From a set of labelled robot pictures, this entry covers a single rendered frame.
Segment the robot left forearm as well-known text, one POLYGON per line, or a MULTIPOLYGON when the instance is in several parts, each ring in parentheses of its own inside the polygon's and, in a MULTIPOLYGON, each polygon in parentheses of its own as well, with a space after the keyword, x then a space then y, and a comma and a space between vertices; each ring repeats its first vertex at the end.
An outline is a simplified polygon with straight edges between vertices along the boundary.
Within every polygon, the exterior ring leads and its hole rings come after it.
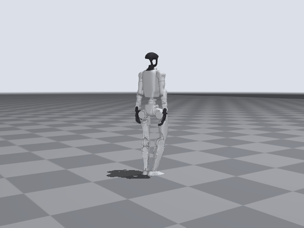
POLYGON ((141 95, 139 95, 138 93, 137 93, 136 97, 137 97, 137 99, 136 99, 136 106, 138 107, 138 110, 140 110, 141 109, 141 104, 142 104, 142 98, 143 97, 141 95))

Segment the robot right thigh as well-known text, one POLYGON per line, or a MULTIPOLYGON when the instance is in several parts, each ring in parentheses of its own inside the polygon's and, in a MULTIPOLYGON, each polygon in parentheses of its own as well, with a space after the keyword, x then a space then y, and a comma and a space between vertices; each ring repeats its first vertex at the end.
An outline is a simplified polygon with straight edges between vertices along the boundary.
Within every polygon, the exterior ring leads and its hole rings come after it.
MULTIPOLYGON (((159 122, 158 124, 161 123, 162 121, 162 117, 163 117, 163 113, 162 113, 162 109, 160 108, 156 108, 155 109, 155 115, 156 117, 159 119, 159 122)), ((157 138, 154 142, 154 144, 157 146, 158 145, 158 141, 160 139, 164 140, 164 143, 166 141, 166 138, 167 138, 167 135, 168 135, 168 128, 169 128, 169 125, 168 125, 168 115, 166 114, 166 119, 165 121, 163 122, 163 124, 161 126, 158 126, 159 127, 159 134, 160 134, 160 137, 157 138)))

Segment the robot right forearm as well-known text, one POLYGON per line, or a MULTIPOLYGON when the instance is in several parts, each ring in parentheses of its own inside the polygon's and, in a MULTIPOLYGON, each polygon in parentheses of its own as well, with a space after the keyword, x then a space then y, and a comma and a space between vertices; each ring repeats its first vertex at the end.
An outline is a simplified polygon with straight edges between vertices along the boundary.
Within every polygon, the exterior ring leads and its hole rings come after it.
MULTIPOLYGON (((164 109, 164 108, 166 108, 167 109, 167 111, 168 111, 168 108, 167 108, 167 90, 166 89, 164 89, 164 91, 163 91, 163 96, 161 96, 161 105, 162 105, 162 110, 164 109)), ((166 112, 167 112, 166 111, 166 112)))

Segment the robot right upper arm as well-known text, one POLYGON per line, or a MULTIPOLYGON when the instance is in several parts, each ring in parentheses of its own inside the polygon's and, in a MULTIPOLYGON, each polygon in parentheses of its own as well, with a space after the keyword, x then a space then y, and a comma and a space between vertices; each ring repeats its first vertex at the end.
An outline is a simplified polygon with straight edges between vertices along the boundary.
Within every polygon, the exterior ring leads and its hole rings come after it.
POLYGON ((165 87, 165 73, 162 71, 156 71, 156 77, 159 81, 159 94, 163 96, 163 91, 165 87))

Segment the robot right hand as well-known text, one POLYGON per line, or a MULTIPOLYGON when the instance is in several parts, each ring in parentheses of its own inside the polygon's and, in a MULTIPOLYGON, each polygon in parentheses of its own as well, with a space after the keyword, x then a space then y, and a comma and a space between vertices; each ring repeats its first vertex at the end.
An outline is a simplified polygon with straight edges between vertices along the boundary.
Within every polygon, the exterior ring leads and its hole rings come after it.
POLYGON ((167 109, 164 108, 164 109, 163 109, 163 112, 162 112, 162 113, 163 113, 162 121, 161 121, 161 123, 158 124, 158 126, 161 126, 161 125, 163 124, 163 122, 165 121, 165 119, 166 119, 166 114, 167 114, 166 111, 167 111, 167 109))

